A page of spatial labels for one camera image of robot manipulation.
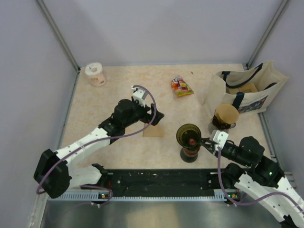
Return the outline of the brown paper coffee filter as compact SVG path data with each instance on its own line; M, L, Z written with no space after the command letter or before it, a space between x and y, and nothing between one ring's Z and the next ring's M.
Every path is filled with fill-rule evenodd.
M234 124L239 118L239 112L233 105L223 103L216 108L215 116L223 123Z
M143 137L163 137L164 136L163 127L160 124L158 124L156 126L150 125L148 128L146 128L143 131L142 136Z

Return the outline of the dark green coffee dripper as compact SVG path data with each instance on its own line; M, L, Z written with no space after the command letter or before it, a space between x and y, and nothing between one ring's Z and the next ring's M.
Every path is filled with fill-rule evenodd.
M201 146L201 131L194 124L184 124L177 130L176 140L182 148L195 151Z

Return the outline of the amber plastic coffee dripper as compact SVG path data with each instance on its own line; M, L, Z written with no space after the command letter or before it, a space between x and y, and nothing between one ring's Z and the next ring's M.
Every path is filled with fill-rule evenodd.
M222 122L218 117L216 117L215 115L213 116L212 119L212 124L218 129L218 130L228 130L228 129L232 129L236 126L236 123L232 123L232 124L228 124L225 122Z

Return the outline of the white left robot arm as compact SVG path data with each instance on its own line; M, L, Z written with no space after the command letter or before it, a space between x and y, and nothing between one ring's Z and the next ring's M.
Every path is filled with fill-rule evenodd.
M91 133L59 150L42 152L33 176L38 183L36 193L46 193L55 199L73 187L105 187L108 177L102 174L101 165L92 164L85 168L76 168L76 165L99 149L128 137L125 129L132 124L140 121L147 126L156 126L162 118L164 114L158 111L155 103L147 106L134 99L120 100L111 116Z

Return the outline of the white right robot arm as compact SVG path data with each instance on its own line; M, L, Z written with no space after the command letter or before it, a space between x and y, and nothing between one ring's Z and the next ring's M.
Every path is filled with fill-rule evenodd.
M279 164L264 156L264 147L252 136L236 146L228 134L216 131L210 138L199 137L218 160L232 162L218 168L218 181L225 197L236 206L260 204L283 228L304 226L304 200L294 190Z

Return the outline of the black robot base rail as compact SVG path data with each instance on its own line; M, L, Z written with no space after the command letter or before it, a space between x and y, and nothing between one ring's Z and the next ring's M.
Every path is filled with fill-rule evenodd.
M103 169L95 186L115 197L205 197L219 190L215 169Z

